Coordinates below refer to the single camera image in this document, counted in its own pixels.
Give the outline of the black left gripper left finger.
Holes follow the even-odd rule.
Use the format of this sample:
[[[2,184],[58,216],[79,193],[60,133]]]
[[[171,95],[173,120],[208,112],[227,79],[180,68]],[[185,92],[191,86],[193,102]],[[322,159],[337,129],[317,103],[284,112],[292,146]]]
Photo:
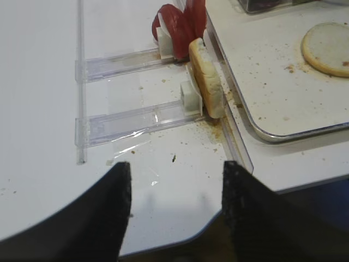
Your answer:
[[[76,200],[1,241],[1,261],[117,261],[131,210],[131,167],[116,163]]]

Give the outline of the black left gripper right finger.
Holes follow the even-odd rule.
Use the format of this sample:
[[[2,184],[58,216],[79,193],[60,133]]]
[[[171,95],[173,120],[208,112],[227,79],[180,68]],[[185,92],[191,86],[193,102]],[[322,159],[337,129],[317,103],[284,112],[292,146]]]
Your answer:
[[[225,161],[222,213],[237,261],[348,261],[348,232],[292,205]]]

